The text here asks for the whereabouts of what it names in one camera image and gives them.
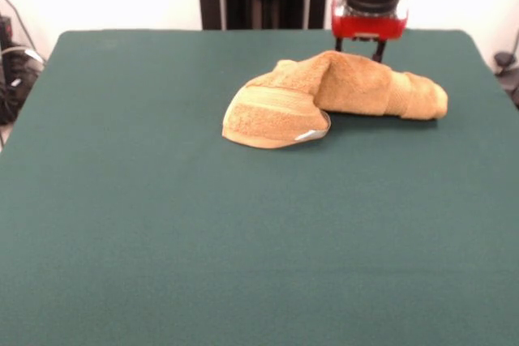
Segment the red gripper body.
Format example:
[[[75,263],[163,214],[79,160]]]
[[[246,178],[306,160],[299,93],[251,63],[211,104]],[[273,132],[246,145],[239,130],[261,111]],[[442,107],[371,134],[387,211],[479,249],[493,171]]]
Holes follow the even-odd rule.
[[[332,34],[337,39],[397,40],[405,30],[408,16],[404,3],[388,14],[369,14],[349,7],[346,0],[332,0]]]

